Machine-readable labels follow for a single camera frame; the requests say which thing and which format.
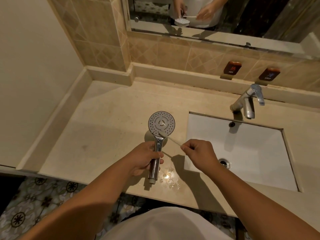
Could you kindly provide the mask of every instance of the white rectangular sink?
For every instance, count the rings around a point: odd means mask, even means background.
[[[190,113],[186,139],[210,141],[217,158],[244,181],[298,191],[280,129]],[[188,156],[184,169],[200,172]]]

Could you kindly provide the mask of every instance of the person's left hand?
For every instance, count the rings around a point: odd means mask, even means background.
[[[155,158],[163,157],[162,152],[154,152],[155,142],[147,141],[136,146],[131,152],[124,156],[124,160],[127,160],[132,166],[132,175],[138,176],[146,169],[150,169],[150,161]]]
[[[197,15],[196,20],[210,20],[213,18],[215,12],[216,12],[215,5],[213,3],[209,3],[205,7],[201,8],[201,10]]]

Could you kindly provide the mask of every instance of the countertop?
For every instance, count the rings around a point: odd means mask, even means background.
[[[189,112],[234,119],[239,95],[136,78],[130,87],[93,81],[39,174],[89,184],[107,167],[148,138],[148,119],[167,111],[175,119],[171,137],[186,139]],[[243,120],[283,128],[301,192],[249,183],[320,231],[320,109],[266,100],[254,101],[256,118]],[[147,198],[236,216],[217,186],[203,173],[183,169],[184,153],[172,141],[159,178],[133,177],[124,191]]]

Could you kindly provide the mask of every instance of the faucet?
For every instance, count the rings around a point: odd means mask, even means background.
[[[244,116],[247,119],[254,119],[253,97],[256,96],[259,105],[264,106],[264,98],[261,87],[258,84],[251,84],[250,87],[230,106],[231,111],[236,114],[243,108]]]

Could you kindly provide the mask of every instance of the faucet handle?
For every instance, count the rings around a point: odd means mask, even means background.
[[[254,94],[252,94],[253,96],[256,95],[259,105],[264,106],[264,98],[263,98],[263,94],[262,94],[262,89],[258,84],[251,84],[250,88],[253,90]]]

